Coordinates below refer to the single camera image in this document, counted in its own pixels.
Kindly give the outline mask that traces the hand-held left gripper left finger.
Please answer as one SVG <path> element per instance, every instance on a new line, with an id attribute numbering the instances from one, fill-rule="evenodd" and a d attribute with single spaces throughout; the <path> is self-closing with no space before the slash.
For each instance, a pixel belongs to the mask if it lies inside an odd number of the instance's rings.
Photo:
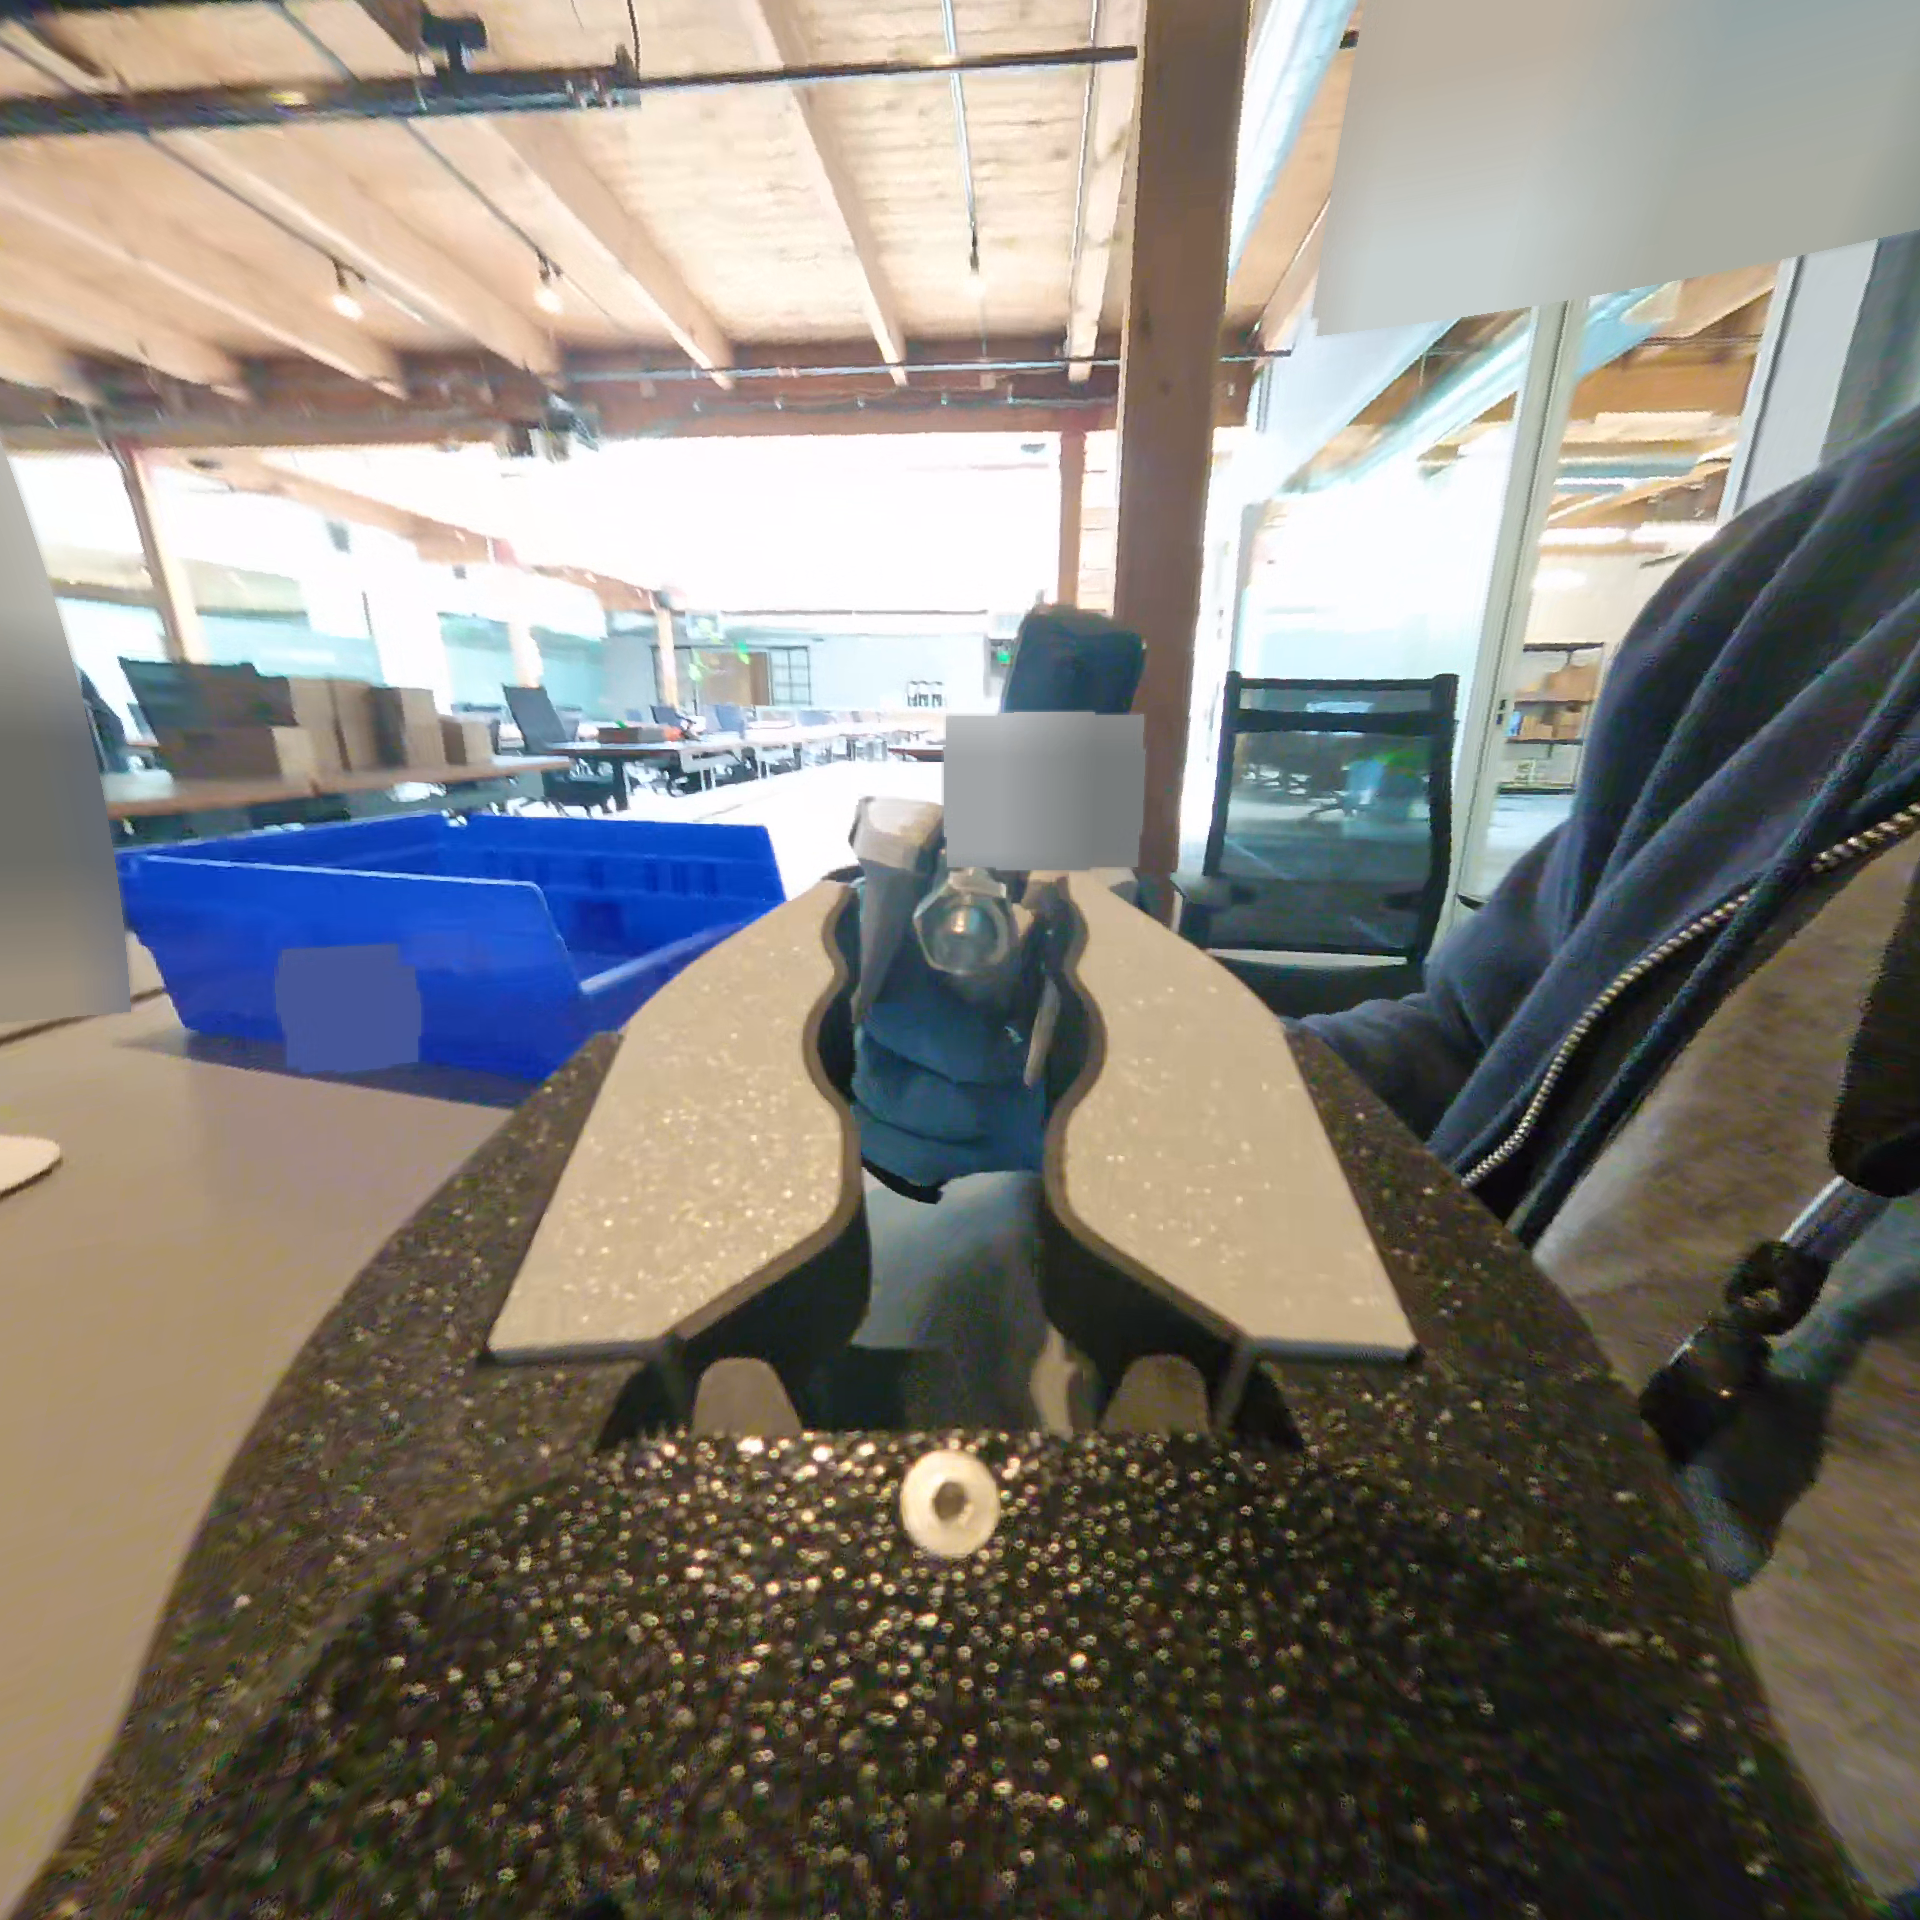
<path id="1" fill-rule="evenodd" d="M 852 1105 L 830 1071 L 852 887 L 822 880 L 650 996 L 492 1322 L 501 1363 L 672 1352 L 820 1365 L 869 1304 Z"/>

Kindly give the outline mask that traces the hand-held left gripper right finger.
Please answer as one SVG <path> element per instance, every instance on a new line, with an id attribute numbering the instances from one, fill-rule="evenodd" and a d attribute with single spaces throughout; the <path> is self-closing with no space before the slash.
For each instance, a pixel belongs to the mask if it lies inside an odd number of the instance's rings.
<path id="1" fill-rule="evenodd" d="M 1043 1190 L 1067 1236 L 1235 1357 L 1414 1356 L 1284 1023 L 1107 876 L 1059 876 L 1059 894 L 1083 1052 L 1047 1115 Z"/>

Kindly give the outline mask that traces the silver bolt with nut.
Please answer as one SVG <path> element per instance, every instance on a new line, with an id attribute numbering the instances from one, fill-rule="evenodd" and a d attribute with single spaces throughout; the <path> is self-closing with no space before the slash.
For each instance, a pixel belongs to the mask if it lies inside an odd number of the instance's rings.
<path id="1" fill-rule="evenodd" d="M 981 965 L 955 967 L 944 949 L 944 915 L 948 904 L 977 898 L 989 904 L 998 917 L 998 949 Z M 948 869 L 921 898 L 914 912 L 914 934 L 929 971 L 953 982 L 986 982 L 1003 970 L 1019 951 L 1022 931 L 1006 883 L 986 868 Z"/>

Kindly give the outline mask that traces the navy zip jacket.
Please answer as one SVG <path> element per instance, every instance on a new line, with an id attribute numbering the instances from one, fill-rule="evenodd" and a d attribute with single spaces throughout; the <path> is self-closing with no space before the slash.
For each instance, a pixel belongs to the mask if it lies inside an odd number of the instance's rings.
<path id="1" fill-rule="evenodd" d="M 1916 806 L 1917 418 L 1730 522 L 1619 642 L 1566 817 L 1434 949 L 1428 1147 L 1537 1233 L 1819 864 Z"/>

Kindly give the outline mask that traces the black mesh office chair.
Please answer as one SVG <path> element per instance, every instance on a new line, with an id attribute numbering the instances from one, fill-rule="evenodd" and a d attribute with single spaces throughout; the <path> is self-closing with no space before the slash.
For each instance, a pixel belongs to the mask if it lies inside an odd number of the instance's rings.
<path id="1" fill-rule="evenodd" d="M 1414 993 L 1453 853 L 1460 679 L 1225 673 L 1177 931 L 1282 1017 Z"/>

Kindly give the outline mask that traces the large blue plastic bin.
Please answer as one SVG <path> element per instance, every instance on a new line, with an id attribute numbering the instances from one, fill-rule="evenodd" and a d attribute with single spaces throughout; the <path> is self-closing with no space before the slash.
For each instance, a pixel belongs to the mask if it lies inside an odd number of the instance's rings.
<path id="1" fill-rule="evenodd" d="M 439 813 L 276 827 L 122 853 L 122 905 L 204 1037 L 306 1047 L 321 949 L 387 947 L 416 1058 L 535 1084 L 787 894 L 760 826 Z"/>

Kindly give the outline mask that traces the storage shelf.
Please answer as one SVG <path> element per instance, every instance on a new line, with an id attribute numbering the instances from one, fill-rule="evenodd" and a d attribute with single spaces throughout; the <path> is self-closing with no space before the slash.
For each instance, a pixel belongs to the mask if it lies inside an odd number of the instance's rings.
<path id="1" fill-rule="evenodd" d="M 1605 639 L 1521 643 L 1502 706 L 1504 794 L 1567 794 L 1578 783 L 1610 652 Z"/>

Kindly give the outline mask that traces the stack of cardboard boxes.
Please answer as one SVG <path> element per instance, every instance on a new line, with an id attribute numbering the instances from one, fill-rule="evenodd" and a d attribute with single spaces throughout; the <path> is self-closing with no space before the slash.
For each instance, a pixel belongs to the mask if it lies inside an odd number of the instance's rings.
<path id="1" fill-rule="evenodd" d="M 443 712 L 431 689 L 268 676 L 252 665 L 131 663 L 133 707 L 159 765 L 182 780 L 311 783 L 335 774 L 490 765 L 494 725 Z"/>

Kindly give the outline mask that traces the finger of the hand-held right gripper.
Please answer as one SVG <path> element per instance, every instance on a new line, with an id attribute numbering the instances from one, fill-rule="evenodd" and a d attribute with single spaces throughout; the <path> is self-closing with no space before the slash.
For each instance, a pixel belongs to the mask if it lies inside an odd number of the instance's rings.
<path id="1" fill-rule="evenodd" d="M 1071 978 L 1083 922 L 1065 880 L 1029 880 L 1019 907 L 1029 915 L 1019 947 L 1019 1081 L 1067 1086 L 1085 1063 L 1085 1008 Z"/>
<path id="2" fill-rule="evenodd" d="M 859 797 L 849 830 L 857 866 L 857 982 L 852 1021 L 864 1023 L 889 982 L 932 971 L 915 915 L 946 871 L 946 810 L 935 799 Z"/>

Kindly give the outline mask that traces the person's right hand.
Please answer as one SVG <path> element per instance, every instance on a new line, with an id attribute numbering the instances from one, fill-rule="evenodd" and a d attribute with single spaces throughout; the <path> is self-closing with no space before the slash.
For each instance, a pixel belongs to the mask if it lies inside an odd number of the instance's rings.
<path id="1" fill-rule="evenodd" d="M 1046 1096 L 1028 1037 L 914 958 L 893 961 L 854 1027 L 849 1102 L 864 1167 L 935 1197 L 983 1174 L 1038 1175 Z"/>

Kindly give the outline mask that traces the black badge reel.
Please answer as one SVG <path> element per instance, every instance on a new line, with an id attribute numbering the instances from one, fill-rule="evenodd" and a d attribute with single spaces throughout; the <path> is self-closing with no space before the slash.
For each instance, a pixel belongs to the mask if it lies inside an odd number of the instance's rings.
<path id="1" fill-rule="evenodd" d="M 1710 1452 L 1760 1394 L 1775 1343 L 1819 1302 L 1836 1264 L 1889 1202 L 1827 1179 L 1773 1238 L 1735 1260 L 1715 1304 L 1643 1382 L 1637 1410 L 1671 1470 Z"/>

